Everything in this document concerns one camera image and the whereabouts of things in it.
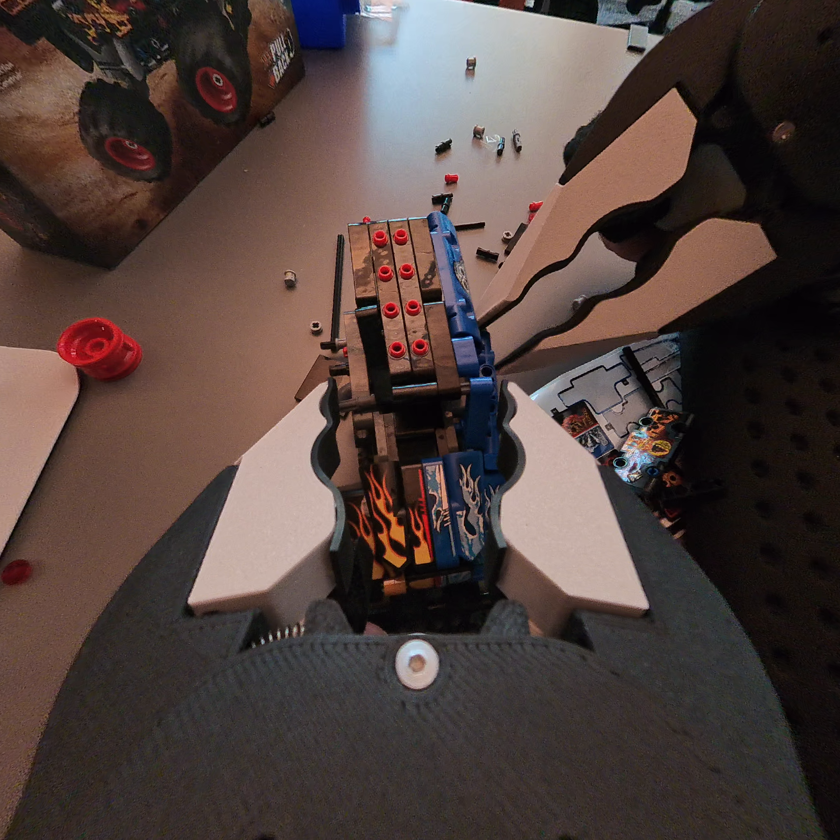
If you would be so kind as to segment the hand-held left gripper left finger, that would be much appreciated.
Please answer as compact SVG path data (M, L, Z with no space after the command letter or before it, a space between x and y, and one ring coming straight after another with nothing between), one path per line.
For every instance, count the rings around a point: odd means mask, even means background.
M195 614L260 610L276 627L350 588L354 540L333 475L338 387L318 385L238 463L188 605Z

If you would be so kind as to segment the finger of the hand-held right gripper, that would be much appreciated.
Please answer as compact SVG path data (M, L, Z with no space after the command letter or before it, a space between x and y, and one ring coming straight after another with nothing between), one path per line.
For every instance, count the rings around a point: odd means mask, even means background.
M684 174L697 119L672 89L545 198L476 305L487 327L531 284L567 265L585 240L629 207L657 199Z
M776 257L758 224L711 218L677 240L650 279L604 298L575 325L497 364L505 375L556 363L576 365L620 344L645 340L720 295Z

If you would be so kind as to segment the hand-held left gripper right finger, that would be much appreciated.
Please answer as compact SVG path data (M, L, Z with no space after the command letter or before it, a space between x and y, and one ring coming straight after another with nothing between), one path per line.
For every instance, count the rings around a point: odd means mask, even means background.
M490 508L489 582L544 635L560 635L577 610L643 616L648 599L595 460L517 385L502 381L499 399L505 483Z

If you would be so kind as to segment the black skull sticker panel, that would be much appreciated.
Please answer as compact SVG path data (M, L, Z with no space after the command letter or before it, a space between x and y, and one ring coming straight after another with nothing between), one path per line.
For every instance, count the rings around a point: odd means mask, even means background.
M685 510L718 498L725 490L720 479L688 480L683 474L681 450L693 421L691 413L652 408L612 461L617 477L676 539L685 532Z

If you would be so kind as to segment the black blue brick truck model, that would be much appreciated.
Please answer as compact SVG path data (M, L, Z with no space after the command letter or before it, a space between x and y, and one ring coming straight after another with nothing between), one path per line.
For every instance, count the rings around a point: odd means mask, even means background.
M501 495L517 469L502 438L516 410L476 316L446 213L348 226L355 308L343 315L359 489L350 539L385 596L494 587L506 549Z

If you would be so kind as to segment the grey desk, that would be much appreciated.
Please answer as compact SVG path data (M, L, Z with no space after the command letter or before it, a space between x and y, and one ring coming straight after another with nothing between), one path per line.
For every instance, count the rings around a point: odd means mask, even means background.
M119 268L2 246L2 344L54 349L72 322L104 317L143 348L124 381L82 383L3 555L33 573L2 585L2 825L102 608L217 472L291 409L319 353L309 323L330 315L346 224L421 215L457 173L452 217L486 222L466 237L479 296L494 271L476 247L499 244L546 197L566 141L640 58L619 28L473 3L353 16L345 47L308 52L276 120ZM477 124L506 138L501 157L473 140Z

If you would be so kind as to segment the sticker sheet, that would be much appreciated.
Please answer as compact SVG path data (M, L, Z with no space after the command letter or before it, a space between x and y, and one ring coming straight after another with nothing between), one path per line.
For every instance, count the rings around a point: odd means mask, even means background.
M681 412L678 334L630 347L665 407ZM611 463L637 422L653 408L625 366L621 349L560 374L531 399L602 465Z

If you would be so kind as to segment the black square plate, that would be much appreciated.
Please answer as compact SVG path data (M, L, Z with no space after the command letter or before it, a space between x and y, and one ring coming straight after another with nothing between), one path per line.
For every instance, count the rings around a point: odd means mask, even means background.
M349 363L345 358L338 359L318 355L295 393L295 402L300 403L321 383L326 382L329 378L348 374Z

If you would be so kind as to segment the black dotted mat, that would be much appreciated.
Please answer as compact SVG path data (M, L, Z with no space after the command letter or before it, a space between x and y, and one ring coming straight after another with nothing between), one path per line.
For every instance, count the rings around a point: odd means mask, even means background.
M838 283L679 337L689 553L759 652L826 835L839 832Z

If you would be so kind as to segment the red wheel hub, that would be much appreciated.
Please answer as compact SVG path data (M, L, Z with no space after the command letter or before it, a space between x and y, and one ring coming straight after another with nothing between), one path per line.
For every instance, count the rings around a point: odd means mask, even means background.
M59 336L59 356L101 382L115 382L133 373L143 353L139 343L105 318L86 318Z

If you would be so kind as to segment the white book stand base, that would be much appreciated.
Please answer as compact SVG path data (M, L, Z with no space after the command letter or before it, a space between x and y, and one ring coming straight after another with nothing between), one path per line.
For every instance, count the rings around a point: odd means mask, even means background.
M77 400L76 369L57 352L1 347L1 548Z

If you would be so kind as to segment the blue storage bin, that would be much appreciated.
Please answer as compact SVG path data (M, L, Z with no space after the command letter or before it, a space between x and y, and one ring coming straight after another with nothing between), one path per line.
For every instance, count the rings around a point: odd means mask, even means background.
M342 1L291 1L303 49L341 49L346 21Z

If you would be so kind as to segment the monster truck set box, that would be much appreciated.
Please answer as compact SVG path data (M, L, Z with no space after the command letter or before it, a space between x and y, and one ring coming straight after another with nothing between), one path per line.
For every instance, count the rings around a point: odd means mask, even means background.
M117 266L303 74L291 2L2 1L2 235Z

